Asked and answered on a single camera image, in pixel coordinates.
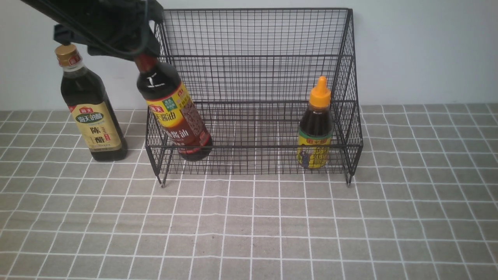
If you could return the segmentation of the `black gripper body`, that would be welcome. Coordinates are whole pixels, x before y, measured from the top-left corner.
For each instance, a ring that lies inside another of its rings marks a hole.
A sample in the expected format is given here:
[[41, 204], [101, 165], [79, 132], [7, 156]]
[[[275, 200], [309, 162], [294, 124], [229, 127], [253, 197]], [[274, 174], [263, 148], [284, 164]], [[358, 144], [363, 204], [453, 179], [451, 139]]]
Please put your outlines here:
[[78, 43], [92, 56], [132, 61], [140, 54], [160, 56], [161, 44], [150, 22], [163, 21], [163, 6], [156, 0], [57, 0], [63, 21], [53, 39], [65, 46]]

